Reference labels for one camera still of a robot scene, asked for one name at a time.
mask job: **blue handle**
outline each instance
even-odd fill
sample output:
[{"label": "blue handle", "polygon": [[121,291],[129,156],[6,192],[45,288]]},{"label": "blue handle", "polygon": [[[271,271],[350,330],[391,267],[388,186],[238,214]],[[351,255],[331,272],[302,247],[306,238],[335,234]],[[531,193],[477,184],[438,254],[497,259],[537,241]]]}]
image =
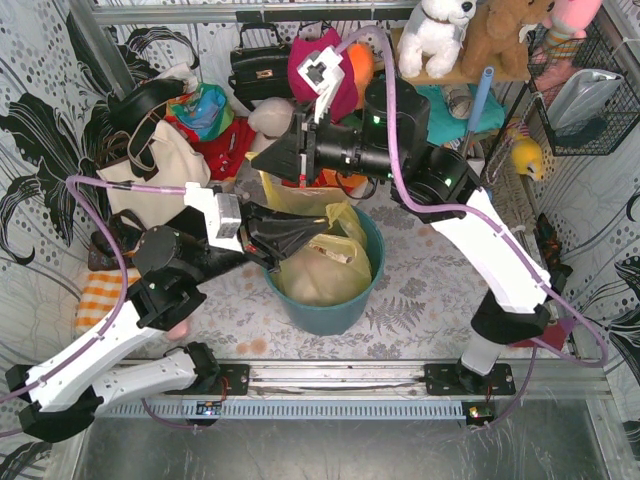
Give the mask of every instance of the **blue handle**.
[{"label": "blue handle", "polygon": [[471,110],[471,117],[469,117],[469,123],[467,124],[468,132],[475,132],[478,128],[480,116],[482,115],[484,104],[486,103],[487,96],[489,95],[489,88],[491,87],[494,73],[495,69],[493,67],[487,67],[484,69],[484,72],[482,72],[482,78],[480,79],[480,84],[476,91],[476,98],[473,102],[473,109]]}]

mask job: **yellow plastic bag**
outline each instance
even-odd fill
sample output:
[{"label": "yellow plastic bag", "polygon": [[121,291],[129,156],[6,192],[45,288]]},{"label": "yellow plastic bag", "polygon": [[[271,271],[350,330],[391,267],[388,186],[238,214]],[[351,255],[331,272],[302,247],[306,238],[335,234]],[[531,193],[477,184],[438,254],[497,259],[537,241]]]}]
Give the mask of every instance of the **yellow plastic bag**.
[{"label": "yellow plastic bag", "polygon": [[354,299],[371,285],[367,254],[352,238],[317,235],[280,263],[278,289],[303,305],[330,307]]},{"label": "yellow plastic bag", "polygon": [[326,215],[331,229],[317,235],[272,275],[287,297],[330,307],[354,299],[371,285],[367,236],[347,196],[335,188],[288,188],[260,172],[269,208],[298,215]]}]

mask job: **yellow toy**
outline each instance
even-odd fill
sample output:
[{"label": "yellow toy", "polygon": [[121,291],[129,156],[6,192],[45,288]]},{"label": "yellow toy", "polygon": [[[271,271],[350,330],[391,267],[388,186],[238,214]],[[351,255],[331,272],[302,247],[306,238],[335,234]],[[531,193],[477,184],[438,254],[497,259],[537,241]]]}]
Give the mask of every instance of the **yellow toy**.
[{"label": "yellow toy", "polygon": [[513,138],[511,161],[516,167],[516,172],[520,175],[528,175],[537,182],[544,173],[542,148],[529,136],[526,126],[511,129],[509,136]]}]

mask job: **wooden shelf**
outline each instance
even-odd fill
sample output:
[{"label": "wooden shelf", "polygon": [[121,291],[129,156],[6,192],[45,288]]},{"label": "wooden shelf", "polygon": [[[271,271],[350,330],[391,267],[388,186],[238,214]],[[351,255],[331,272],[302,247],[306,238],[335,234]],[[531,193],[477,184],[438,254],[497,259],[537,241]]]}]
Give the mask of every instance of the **wooden shelf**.
[{"label": "wooden shelf", "polygon": [[[393,50],[395,52],[398,51],[398,42],[400,41],[401,36],[402,36],[401,28],[394,28],[391,31],[391,40],[393,41]],[[489,63],[487,66],[489,65],[494,66],[496,69],[496,72],[493,76],[494,82],[528,82],[530,79],[530,76],[528,73],[522,77],[513,77],[510,75],[507,75],[505,71],[502,69],[502,63],[500,62],[500,59],[498,59],[498,57],[495,55],[492,55],[491,57],[489,57]],[[425,72],[424,64],[423,64],[420,75],[414,78],[405,78],[405,80],[412,85],[450,85],[450,84],[458,84],[458,83],[477,84],[480,81],[480,78],[479,77],[469,78],[463,75],[462,72],[460,71],[460,57],[458,57],[458,61],[453,67],[453,70],[442,78],[431,78],[429,75],[427,75],[427,72]]]}]

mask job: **beige handbag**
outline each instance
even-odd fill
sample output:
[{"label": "beige handbag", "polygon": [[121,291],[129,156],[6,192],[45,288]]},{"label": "beige handbag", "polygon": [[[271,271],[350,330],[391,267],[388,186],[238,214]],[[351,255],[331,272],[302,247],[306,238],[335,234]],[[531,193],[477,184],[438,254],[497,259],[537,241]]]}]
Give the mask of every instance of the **beige handbag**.
[{"label": "beige handbag", "polygon": [[[106,165],[98,171],[103,180],[109,182],[132,182],[137,185],[184,187],[186,182],[197,182],[205,186],[211,178],[209,167],[202,154],[191,145],[169,123],[160,120],[151,137],[149,148],[156,168],[143,178],[131,171],[129,158]],[[157,195],[125,190],[107,190],[112,213],[132,210],[149,229],[164,225],[182,210],[184,199],[180,195]]]}]

